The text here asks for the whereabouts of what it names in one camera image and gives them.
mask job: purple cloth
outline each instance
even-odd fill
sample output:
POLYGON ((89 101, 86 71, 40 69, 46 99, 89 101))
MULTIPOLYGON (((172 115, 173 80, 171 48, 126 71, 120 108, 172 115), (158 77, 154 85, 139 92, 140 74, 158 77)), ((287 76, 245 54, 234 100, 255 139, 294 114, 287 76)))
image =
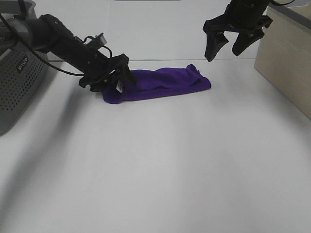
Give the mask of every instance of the purple cloth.
POLYGON ((124 100, 147 100, 211 88, 210 81, 204 78, 192 64, 187 68, 161 68, 156 71, 133 70, 132 73, 137 84, 133 86, 124 82, 120 90, 120 81, 113 79, 103 92, 105 102, 118 104, 124 100))

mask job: gray speaker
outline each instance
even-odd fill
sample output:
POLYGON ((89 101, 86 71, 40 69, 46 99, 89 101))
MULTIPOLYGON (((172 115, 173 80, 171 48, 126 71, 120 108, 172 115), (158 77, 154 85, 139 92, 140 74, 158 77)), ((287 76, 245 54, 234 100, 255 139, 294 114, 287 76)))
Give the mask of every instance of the gray speaker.
MULTIPOLYGON (((29 18, 36 18, 35 3, 26 1, 26 7, 29 18)), ((19 14, 17 0, 0 0, 0 11, 19 14)), ((47 61, 46 54, 38 54, 47 61)), ((8 131, 23 113, 47 70, 48 66, 31 52, 2 51, 0 55, 0 134, 8 131)))

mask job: small tag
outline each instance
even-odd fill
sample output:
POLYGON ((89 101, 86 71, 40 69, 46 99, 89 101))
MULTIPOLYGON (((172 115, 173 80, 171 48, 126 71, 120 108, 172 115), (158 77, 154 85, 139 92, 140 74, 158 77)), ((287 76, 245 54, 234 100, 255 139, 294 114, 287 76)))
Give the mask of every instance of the small tag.
POLYGON ((116 90, 119 91, 121 94, 123 92, 123 84, 121 83, 121 81, 119 80, 117 83, 117 87, 116 90))

